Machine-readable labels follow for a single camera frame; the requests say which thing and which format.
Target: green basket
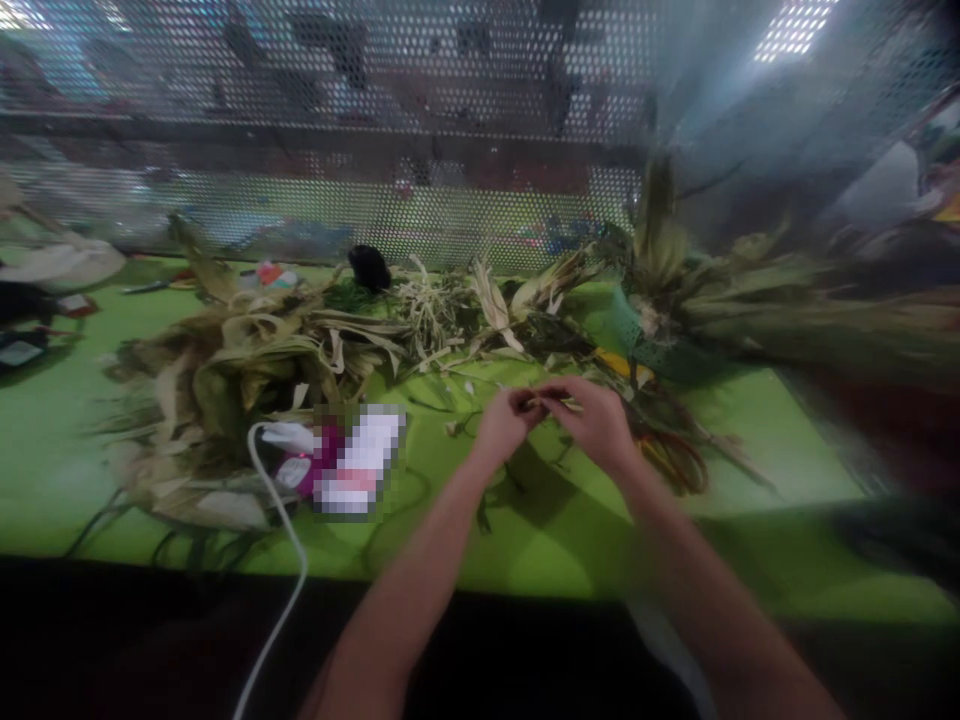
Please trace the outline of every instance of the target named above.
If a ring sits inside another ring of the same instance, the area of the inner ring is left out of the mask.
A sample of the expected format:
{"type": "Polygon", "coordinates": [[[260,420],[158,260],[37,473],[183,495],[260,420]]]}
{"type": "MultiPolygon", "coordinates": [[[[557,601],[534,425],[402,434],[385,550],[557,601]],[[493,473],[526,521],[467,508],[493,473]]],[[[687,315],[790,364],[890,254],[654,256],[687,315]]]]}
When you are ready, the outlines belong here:
{"type": "Polygon", "coordinates": [[[610,320],[624,357],[653,370],[658,377],[684,385],[701,385],[731,371],[731,364],[718,353],[681,339],[672,345],[643,341],[640,316],[630,306],[623,288],[613,291],[610,320]]]}

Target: green fabric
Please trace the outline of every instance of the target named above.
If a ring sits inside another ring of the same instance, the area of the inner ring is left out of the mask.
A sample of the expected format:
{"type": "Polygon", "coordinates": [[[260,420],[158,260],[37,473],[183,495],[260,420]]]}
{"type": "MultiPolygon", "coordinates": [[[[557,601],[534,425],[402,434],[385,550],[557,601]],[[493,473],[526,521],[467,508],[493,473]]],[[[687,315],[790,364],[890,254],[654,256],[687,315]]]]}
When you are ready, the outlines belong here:
{"type": "MultiPolygon", "coordinates": [[[[83,323],[84,338],[70,348],[58,341],[49,356],[0,381],[3,418],[0,478],[0,552],[34,557],[61,554],[113,491],[102,444],[81,437],[84,418],[97,398],[116,392],[97,358],[134,337],[147,337],[195,312],[192,293],[163,290],[121,295],[123,287],[166,276],[182,261],[132,261],[116,278],[93,291],[101,311],[83,323]]],[[[305,271],[317,274],[319,271],[305,271]]],[[[609,293],[596,286],[575,298],[587,327],[605,345],[604,304],[609,293]]],[[[76,321],[58,318],[55,328],[76,321]]],[[[539,367],[516,361],[464,367],[467,378],[417,377],[386,388],[382,379],[368,391],[371,402],[404,403],[409,395],[440,405],[438,393],[455,399],[465,417],[479,410],[495,382],[521,385],[544,377],[539,367]]],[[[820,511],[857,502],[863,494],[818,435],[790,393],[769,370],[727,380],[685,396],[695,414],[716,433],[743,438],[780,496],[757,486],[723,459],[708,456],[712,484],[703,496],[681,501],[741,577],[771,611],[804,618],[847,618],[881,622],[955,622],[950,602],[931,583],[879,571],[846,551],[820,511]]],[[[452,416],[408,407],[412,421],[406,451],[393,473],[377,522],[331,523],[302,509],[297,532],[316,576],[372,577],[416,526],[446,479],[466,456],[470,438],[449,438],[443,425],[452,416]]],[[[468,425],[470,434],[477,418],[468,425]]],[[[490,493],[493,533],[474,528],[459,586],[514,595],[606,597],[633,581],[639,546],[620,496],[581,453],[571,450],[558,470],[550,461],[563,450],[557,427],[545,423],[509,464],[525,488],[501,477],[490,493]]],[[[144,565],[168,532],[163,523],[131,511],[105,523],[79,557],[144,565]]],[[[220,544],[232,539],[221,533],[220,544]]],[[[184,567],[186,539],[174,540],[164,564],[184,567]]],[[[293,574],[297,562],[278,531],[258,543],[240,566],[245,573],[293,574]]]]}

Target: hand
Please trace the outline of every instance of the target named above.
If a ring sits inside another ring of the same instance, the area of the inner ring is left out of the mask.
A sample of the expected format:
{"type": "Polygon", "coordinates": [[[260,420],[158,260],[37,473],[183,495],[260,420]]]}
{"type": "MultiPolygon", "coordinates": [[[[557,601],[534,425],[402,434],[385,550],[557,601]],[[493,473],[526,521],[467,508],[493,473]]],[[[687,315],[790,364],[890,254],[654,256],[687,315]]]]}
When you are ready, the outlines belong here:
{"type": "Polygon", "coordinates": [[[523,406],[536,397],[527,388],[504,388],[483,411],[471,456],[498,468],[527,439],[527,434],[547,416],[546,408],[523,406]]]}
{"type": "Polygon", "coordinates": [[[580,449],[607,475],[643,462],[630,435],[620,396],[613,390],[569,375],[545,382],[537,388],[537,394],[580,449]],[[560,402],[564,398],[573,398],[583,410],[571,410],[560,402]]]}

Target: finger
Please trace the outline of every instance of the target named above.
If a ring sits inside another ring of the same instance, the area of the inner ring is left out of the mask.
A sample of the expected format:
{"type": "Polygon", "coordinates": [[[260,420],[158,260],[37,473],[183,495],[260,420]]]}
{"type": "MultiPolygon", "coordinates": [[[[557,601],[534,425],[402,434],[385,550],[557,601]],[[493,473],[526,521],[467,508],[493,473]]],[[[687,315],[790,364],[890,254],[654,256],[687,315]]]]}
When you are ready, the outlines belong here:
{"type": "Polygon", "coordinates": [[[523,419],[523,422],[526,423],[527,427],[532,430],[546,419],[547,414],[547,409],[543,405],[537,405],[536,407],[521,412],[520,417],[523,419]]]}
{"type": "Polygon", "coordinates": [[[543,385],[537,388],[540,395],[549,397],[572,397],[581,405],[584,398],[594,388],[593,383],[584,380],[578,375],[565,375],[564,377],[551,378],[543,385]]]}
{"type": "Polygon", "coordinates": [[[507,399],[510,401],[510,407],[515,413],[526,412],[525,407],[531,400],[536,399],[537,394],[530,388],[511,388],[507,399]]]}
{"type": "Polygon", "coordinates": [[[571,435],[580,428],[583,419],[562,402],[549,397],[541,398],[541,402],[571,435]]]}

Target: metal grate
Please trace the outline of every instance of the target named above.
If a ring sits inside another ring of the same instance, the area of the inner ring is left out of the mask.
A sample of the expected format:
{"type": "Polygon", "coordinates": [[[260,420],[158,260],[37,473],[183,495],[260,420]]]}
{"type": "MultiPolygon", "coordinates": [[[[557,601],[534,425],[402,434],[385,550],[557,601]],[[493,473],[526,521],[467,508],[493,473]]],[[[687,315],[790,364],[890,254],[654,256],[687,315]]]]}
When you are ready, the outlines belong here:
{"type": "Polygon", "coordinates": [[[658,143],[681,187],[736,170],[681,206],[709,246],[771,186],[842,188],[960,78],[944,7],[2,0],[0,160],[127,248],[179,209],[239,256],[522,270],[626,222],[658,143]]]}

